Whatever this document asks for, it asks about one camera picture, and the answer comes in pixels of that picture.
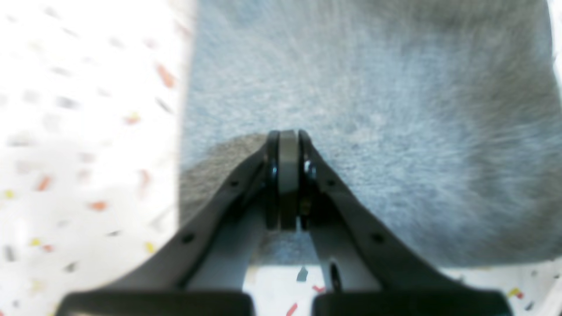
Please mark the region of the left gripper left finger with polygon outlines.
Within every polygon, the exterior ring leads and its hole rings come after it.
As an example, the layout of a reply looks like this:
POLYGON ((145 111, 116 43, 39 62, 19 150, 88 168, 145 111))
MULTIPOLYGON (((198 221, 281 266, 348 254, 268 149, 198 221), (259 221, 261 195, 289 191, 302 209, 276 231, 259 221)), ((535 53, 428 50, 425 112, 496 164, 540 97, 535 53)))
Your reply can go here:
POLYGON ((58 316, 254 316, 243 284, 267 230, 295 230, 299 140, 269 132, 161 250, 97 290, 68 294, 58 316))

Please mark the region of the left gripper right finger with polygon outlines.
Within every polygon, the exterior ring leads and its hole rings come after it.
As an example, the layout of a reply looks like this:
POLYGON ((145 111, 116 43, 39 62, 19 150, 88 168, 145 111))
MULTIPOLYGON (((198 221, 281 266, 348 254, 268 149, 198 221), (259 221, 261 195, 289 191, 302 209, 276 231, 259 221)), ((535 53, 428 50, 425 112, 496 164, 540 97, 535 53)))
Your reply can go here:
POLYGON ((452 280, 379 221, 299 131, 299 217, 312 238, 325 292, 313 316, 511 316, 506 298, 452 280))

